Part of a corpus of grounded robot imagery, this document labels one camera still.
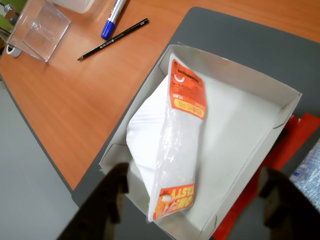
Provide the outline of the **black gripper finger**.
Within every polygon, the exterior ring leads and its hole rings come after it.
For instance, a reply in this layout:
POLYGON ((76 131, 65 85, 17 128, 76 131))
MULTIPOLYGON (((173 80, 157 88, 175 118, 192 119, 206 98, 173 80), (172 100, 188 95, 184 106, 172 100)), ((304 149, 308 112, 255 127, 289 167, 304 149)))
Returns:
POLYGON ((271 240, 318 240, 320 213, 282 172, 263 167, 258 195, 271 240))
POLYGON ((129 192, 129 163, 114 166, 101 180, 59 240, 112 240, 115 225, 121 222, 123 196, 129 192))

